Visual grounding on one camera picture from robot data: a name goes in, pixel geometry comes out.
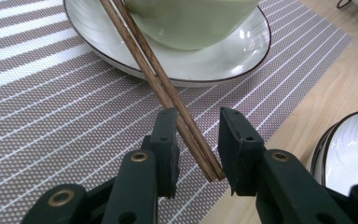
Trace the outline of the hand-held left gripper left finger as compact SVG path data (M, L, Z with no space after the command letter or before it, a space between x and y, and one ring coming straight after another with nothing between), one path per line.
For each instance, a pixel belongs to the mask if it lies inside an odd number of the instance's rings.
M160 111L152 133L144 137L141 149L154 153L157 163L158 196L174 198L178 181L180 149L176 138L178 112L175 108Z

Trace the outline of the white plate dark rim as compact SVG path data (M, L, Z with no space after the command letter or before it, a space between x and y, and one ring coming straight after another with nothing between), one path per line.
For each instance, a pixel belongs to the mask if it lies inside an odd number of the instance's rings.
M358 112L331 126L321 137L307 168L316 181L345 196L358 185Z
M100 0L63 0L65 14L78 35L115 68L143 78ZM242 77L267 57L271 45L269 22L256 8L231 35L200 50L176 50L152 39L147 43L176 87L206 87Z

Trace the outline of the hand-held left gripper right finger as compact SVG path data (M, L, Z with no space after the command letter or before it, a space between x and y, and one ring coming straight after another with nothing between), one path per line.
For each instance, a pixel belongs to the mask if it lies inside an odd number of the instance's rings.
M220 109L217 149L231 193L255 196L256 166L265 150L264 140L241 112L228 107Z

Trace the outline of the brown white striped placemat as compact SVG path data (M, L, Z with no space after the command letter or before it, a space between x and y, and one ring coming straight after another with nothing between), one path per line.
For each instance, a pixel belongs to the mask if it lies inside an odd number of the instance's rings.
M272 39L244 77L181 96L211 146L233 107L270 138L351 43L298 0L261 0ZM152 130L148 84L103 61L67 20L62 0L0 0L0 224L21 224L48 189L93 189Z

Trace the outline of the green ceramic bowl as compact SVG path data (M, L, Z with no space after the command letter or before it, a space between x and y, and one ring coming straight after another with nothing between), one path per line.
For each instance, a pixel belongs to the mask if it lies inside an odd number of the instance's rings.
M259 0L123 0L140 30L171 49L204 49L233 33Z

